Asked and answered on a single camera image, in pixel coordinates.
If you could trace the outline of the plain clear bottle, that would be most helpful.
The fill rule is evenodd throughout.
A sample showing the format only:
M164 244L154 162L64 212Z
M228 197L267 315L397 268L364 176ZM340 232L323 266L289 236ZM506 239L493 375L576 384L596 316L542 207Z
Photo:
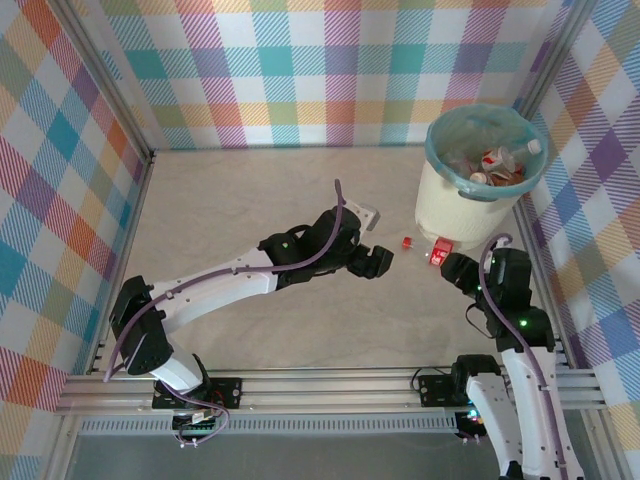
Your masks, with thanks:
M477 160L472 159L463 149L454 147L448 149L441 156L441 161L458 176L469 178L479 169Z

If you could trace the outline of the red white label bottle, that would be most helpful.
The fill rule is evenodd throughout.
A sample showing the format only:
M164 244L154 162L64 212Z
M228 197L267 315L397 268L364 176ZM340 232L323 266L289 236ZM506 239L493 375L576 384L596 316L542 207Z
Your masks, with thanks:
M518 147L497 147L485 152L481 159L481 166L486 172L494 172L505 169L514 173L524 166L530 158L542 152L539 140L533 139Z

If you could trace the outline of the white ribbed waste bin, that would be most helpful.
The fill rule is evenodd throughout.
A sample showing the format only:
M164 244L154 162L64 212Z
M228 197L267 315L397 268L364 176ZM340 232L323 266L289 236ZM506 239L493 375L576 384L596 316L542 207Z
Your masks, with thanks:
M435 172L425 154L415 206L415 221L427 239L446 238L458 249L469 250L488 240L524 195L492 202L464 198L453 185Z

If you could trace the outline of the blue plastic bin liner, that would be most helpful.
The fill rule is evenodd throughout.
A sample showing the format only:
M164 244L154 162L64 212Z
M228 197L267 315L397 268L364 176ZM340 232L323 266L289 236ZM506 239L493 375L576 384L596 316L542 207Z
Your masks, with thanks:
M527 160L518 170L525 180L514 186L493 187L471 182L469 178L458 176L441 161L442 154L448 149L459 147L478 161L480 171L483 170L481 159L485 152L501 146L518 147L533 139L540 141L542 152ZM429 126L424 149L427 162L462 197L485 202L518 198L531 191L549 160L548 141L539 129L514 109L491 104L463 105L440 115Z

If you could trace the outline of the red label red cap bottle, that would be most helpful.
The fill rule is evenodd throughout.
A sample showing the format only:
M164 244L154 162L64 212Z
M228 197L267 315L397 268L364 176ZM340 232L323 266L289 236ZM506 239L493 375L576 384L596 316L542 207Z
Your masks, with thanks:
M454 249L453 242L442 237L435 240L423 237L404 237L401 246L404 251L418 255L429 265L435 267L440 267Z

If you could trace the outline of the right controller circuit board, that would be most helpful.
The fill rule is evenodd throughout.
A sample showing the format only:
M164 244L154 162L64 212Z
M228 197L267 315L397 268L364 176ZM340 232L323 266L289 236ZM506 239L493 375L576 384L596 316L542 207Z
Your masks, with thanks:
M464 442L474 441L479 443L487 436L483 419L475 407L456 412L455 422L457 428L455 435Z

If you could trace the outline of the controller circuit board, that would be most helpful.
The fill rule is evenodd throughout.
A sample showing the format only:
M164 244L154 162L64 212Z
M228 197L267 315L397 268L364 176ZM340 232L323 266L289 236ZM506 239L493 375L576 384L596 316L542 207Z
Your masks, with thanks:
M219 435L229 423L225 412L198 411L192 416L174 416L171 429L181 449L197 448Z
M474 441L479 443L487 436L483 419L475 407L456 412L455 422L457 428L455 435L464 442Z

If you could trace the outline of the left controller circuit board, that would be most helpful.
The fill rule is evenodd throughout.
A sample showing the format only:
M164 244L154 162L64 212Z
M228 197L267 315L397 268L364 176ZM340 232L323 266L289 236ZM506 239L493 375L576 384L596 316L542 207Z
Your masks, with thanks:
M197 448L219 435L229 423L225 412L198 411L192 416L174 416L171 429L181 449Z

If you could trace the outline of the aluminium frame side bar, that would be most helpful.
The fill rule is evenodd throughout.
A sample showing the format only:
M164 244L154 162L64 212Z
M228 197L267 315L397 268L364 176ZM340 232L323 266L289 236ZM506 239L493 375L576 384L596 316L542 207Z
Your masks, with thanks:
M564 305L564 293L555 277L555 267L547 245L540 242L541 230L535 226L529 194L516 202L513 212L525 250L532 259L535 289L562 344L566 364L573 369L593 369L580 345L569 310Z
M93 337L89 355L84 368L84 374L92 375L95 372L100 371L100 364L103 355L104 348L108 343L111 327L110 327L110 314L112 308L117 300L120 287L124 281L127 264L131 255L136 231L139 225L139 220L146 200L149 184L153 174L153 169L157 160L158 152L152 150L150 156L146 159L146 163L142 170L141 183L139 185L135 203L131 210L131 214L125 229L125 236L122 243L121 254L116 262L115 270L113 272L113 278L110 281L108 296L106 297L103 305L102 315L97 324L95 335Z

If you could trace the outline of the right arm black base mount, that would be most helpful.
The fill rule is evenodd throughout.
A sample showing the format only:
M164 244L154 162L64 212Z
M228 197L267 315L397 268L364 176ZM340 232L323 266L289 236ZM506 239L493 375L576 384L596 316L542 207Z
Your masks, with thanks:
M467 407L472 404L451 375L420 375L417 388L422 407Z

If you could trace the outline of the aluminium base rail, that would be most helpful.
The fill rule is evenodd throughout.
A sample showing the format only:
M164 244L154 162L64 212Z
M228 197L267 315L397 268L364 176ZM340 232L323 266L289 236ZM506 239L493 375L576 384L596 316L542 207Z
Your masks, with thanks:
M421 405L409 368L310 368L217 370L215 378L242 380L234 415L259 414L400 414L417 413ZM118 373L71 376L58 401L58 415L161 414L151 375Z

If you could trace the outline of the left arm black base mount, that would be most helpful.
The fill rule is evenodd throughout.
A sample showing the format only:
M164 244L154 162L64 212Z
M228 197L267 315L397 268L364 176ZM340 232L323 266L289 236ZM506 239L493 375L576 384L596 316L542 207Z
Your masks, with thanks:
M175 396L160 380L156 380L151 408L154 410L191 411L204 409L203 403L215 403L227 409L238 409L242 396L242 379L239 377L210 377L199 387L182 393L182 396L196 400L197 403L190 403Z

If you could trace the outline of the aluminium frame post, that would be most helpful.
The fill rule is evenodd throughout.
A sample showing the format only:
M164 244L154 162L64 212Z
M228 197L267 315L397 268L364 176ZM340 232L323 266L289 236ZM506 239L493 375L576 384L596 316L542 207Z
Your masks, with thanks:
M145 140L138 122L126 104L116 81L107 68L99 49L95 46L81 17L73 7L71 0L46 1L60 21L65 32L69 35L71 42L84 61L97 88L104 95L115 117L121 123L128 139L132 141L134 148L142 156L145 163L153 164L155 151Z
M551 1L551 20L543 20L544 39L534 51L535 57L513 104L524 118L534 117L598 1Z

